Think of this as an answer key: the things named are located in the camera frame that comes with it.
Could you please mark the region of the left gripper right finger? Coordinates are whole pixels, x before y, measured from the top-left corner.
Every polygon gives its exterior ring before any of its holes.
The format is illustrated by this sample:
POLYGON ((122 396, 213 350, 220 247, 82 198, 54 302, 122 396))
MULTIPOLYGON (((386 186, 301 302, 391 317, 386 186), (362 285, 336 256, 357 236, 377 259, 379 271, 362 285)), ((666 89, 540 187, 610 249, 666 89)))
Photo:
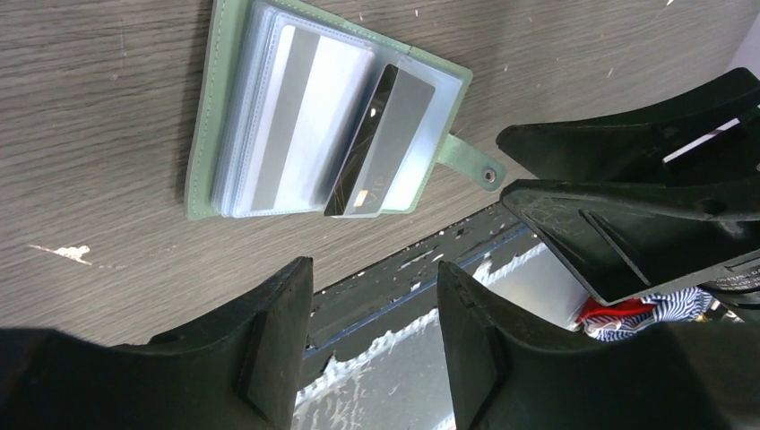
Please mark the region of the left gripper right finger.
POLYGON ((437 302, 460 429, 756 429, 759 326, 670 322, 599 342, 450 262, 437 302))

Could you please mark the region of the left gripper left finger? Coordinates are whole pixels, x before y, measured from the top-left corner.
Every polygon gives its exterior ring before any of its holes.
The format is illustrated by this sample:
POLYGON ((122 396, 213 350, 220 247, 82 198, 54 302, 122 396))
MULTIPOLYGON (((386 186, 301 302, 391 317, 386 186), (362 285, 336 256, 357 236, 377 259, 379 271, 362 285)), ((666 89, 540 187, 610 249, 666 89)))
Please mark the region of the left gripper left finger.
POLYGON ((1 332, 4 429, 287 429, 307 344, 313 262, 144 345, 1 332))

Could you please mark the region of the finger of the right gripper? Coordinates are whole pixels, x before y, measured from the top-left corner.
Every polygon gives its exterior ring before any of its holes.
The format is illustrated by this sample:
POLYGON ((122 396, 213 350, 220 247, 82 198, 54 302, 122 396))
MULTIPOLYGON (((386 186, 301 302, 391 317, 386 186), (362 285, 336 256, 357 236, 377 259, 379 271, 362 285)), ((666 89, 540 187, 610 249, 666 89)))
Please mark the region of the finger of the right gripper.
POLYGON ((518 180, 501 193, 603 304, 706 286, 759 289, 759 180, 656 184, 518 180))
POLYGON ((632 111, 510 125, 498 148, 538 179, 639 182, 663 160, 759 104, 759 80, 733 69, 693 90, 632 111))

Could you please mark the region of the black VIP card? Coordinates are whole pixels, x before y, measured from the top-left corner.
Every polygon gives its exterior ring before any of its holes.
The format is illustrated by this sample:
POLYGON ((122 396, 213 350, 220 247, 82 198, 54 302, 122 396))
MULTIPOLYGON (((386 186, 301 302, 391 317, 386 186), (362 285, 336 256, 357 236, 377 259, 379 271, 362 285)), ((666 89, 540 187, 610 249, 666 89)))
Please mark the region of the black VIP card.
POLYGON ((435 94, 435 87, 388 64, 375 87, 324 207, 327 217, 374 216, 435 94))

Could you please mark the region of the white magnetic stripe card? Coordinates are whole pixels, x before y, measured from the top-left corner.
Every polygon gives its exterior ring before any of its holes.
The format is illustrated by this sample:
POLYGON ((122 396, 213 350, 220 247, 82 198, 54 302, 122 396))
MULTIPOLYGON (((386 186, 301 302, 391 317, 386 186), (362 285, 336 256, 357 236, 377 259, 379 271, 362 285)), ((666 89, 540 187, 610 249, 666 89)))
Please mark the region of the white magnetic stripe card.
POLYGON ((282 27, 231 216, 324 207, 375 56, 367 44, 282 27))

